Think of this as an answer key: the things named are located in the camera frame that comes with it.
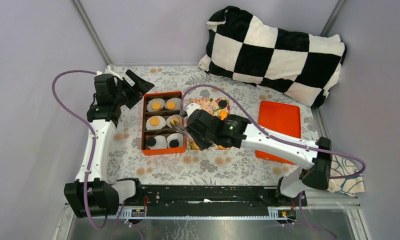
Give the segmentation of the round tan biscuit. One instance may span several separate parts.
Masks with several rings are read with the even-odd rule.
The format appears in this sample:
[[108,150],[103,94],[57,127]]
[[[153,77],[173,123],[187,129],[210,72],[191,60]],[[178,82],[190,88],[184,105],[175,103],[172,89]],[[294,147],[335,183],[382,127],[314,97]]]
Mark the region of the round tan biscuit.
[[158,126],[160,123],[161,123],[161,120],[156,116],[149,118],[149,124],[151,126]]
[[200,150],[200,147],[195,142],[192,143],[192,148],[194,150]]
[[177,104],[174,101],[167,101],[165,107],[168,110],[174,110],[176,108],[176,105]]
[[154,111],[159,111],[162,108],[162,104],[160,102],[153,102],[151,104],[151,109]]
[[173,125],[178,125],[180,123],[180,120],[178,118],[172,118],[170,123]]

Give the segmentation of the orange compartment cookie box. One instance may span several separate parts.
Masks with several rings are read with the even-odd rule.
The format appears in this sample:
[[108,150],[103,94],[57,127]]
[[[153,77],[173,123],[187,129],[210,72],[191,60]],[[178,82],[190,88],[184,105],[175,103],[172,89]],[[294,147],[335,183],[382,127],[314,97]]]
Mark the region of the orange compartment cookie box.
[[172,124],[183,124],[179,104],[182,92],[148,93],[143,97],[141,151],[145,156],[182,154],[186,137]]

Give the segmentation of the black sandwich cookie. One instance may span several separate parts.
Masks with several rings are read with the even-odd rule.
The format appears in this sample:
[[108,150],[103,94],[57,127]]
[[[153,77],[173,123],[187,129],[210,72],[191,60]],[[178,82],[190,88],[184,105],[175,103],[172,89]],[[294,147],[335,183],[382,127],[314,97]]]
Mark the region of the black sandwich cookie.
[[228,102],[224,99],[221,99],[217,102],[217,105],[220,109],[225,109],[228,106]]
[[148,138],[146,139],[146,146],[147,146],[148,148],[155,147],[156,144],[157,144],[157,140],[156,140],[154,137],[148,137]]
[[180,142],[177,139],[172,139],[168,142],[169,148],[178,148],[180,146]]

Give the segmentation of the floral cookie tray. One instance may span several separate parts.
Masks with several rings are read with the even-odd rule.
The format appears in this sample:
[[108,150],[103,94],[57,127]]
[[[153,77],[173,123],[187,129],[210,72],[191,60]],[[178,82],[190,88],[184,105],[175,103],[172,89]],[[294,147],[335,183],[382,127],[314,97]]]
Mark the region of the floral cookie tray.
[[[226,108],[219,108],[218,107],[218,101],[220,100],[226,100],[228,102],[228,106]],[[220,118],[220,112],[221,111],[226,111],[228,113],[228,115],[231,113],[231,107],[230,107],[230,103],[229,103],[229,99],[227,98],[222,98],[222,97],[217,97],[217,98],[191,98],[189,101],[190,104],[195,103],[198,104],[202,110],[205,110],[206,112],[208,112],[209,114],[216,116],[218,118]],[[187,139],[187,148],[188,150],[192,150],[192,151],[199,151],[199,150],[195,150],[192,148],[193,146],[193,142],[195,142],[193,139],[188,138]],[[222,147],[220,145],[214,145],[214,148],[218,151],[226,151],[231,149],[229,148],[225,148]]]

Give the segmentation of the orange fish shaped cookie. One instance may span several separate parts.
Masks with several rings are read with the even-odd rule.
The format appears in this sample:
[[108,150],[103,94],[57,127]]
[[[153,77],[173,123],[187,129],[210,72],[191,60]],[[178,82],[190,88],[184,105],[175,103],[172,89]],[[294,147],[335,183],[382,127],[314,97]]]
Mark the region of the orange fish shaped cookie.
[[222,110],[222,111],[219,113],[219,116],[220,116],[220,119],[221,119],[221,120],[224,120],[224,119],[228,116],[228,112],[225,111],[225,110]]

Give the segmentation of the orange box lid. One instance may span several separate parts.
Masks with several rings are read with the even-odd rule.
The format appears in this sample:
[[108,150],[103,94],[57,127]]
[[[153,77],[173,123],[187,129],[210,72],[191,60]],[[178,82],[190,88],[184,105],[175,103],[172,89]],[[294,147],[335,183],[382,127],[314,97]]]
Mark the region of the orange box lid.
[[295,105],[262,101],[259,106],[257,123],[269,130],[300,139],[301,112]]

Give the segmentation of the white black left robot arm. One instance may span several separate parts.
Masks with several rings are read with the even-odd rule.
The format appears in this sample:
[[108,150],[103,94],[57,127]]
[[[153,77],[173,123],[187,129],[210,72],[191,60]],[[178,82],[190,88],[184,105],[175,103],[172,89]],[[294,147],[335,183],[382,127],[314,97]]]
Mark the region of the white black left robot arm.
[[111,184],[107,176],[109,147],[121,108],[131,109],[154,87],[131,70],[125,74],[122,77],[109,69],[94,73],[93,102],[86,118],[77,116],[88,127],[87,144],[74,182],[66,183],[63,191],[77,218],[113,216],[123,202],[136,206],[143,200],[138,178],[124,178]]

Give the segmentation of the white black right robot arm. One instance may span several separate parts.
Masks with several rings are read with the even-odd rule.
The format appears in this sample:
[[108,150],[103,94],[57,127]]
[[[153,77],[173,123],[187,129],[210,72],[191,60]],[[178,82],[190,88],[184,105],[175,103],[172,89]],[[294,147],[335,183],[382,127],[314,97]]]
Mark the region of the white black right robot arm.
[[308,189],[327,190],[331,172],[331,140],[303,140],[258,125],[250,119],[230,114],[225,119],[205,110],[190,106],[187,122],[171,122],[171,127],[191,137],[200,150],[212,145],[224,148],[244,148],[264,152],[295,165],[297,169],[278,181],[275,201],[289,205],[295,197]]

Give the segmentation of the white paper cupcake liner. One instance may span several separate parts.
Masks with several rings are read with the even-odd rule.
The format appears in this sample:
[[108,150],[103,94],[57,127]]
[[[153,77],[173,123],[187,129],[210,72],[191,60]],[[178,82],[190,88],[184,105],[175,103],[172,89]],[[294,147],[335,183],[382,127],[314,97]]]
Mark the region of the white paper cupcake liner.
[[172,133],[167,138],[167,147],[168,148],[179,148],[184,145],[184,136],[181,133]]
[[182,127],[183,126],[182,116],[179,114],[170,115],[165,120],[165,124],[169,128]]
[[167,110],[179,110],[180,109],[180,105],[181,105],[181,99],[178,98],[178,97],[173,97],[173,98],[168,99],[165,102],[164,107]]
[[154,147],[148,148],[150,150],[158,150],[158,149],[167,149],[168,144],[167,144],[167,139],[163,135],[156,135],[156,136],[149,136],[149,137],[154,137],[157,141],[156,145]]
[[147,103],[147,112],[157,112],[165,107],[165,101],[162,98],[153,98]]
[[160,115],[149,117],[145,123],[145,128],[148,131],[160,130],[163,129],[165,126],[166,120]]

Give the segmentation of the black white checkered pillow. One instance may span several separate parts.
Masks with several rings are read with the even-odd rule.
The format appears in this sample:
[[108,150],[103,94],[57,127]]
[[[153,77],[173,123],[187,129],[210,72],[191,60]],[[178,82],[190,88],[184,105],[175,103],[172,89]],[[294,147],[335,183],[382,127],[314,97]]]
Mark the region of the black white checkered pillow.
[[339,35],[271,27],[235,6],[215,12],[206,27],[209,39],[198,65],[210,75],[273,89],[312,108],[338,83],[347,52]]

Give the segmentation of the blue cream patterned cloth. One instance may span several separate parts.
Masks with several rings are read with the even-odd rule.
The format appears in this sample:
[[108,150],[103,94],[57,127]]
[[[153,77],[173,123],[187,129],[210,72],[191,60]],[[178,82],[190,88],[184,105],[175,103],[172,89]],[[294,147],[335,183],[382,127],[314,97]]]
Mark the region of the blue cream patterned cloth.
[[[332,157],[331,177],[349,176],[356,172],[358,172],[358,168],[349,159],[339,156]],[[354,197],[358,193],[365,192],[363,177],[360,174],[353,177],[330,179],[327,191]]]

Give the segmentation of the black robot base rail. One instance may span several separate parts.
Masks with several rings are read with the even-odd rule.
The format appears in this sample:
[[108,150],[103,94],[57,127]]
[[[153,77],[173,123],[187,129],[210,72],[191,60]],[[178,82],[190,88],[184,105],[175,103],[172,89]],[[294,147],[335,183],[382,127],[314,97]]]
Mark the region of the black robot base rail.
[[301,197],[277,198],[272,186],[142,185],[136,198],[127,199],[123,213],[130,218],[262,218],[274,209],[307,206]]

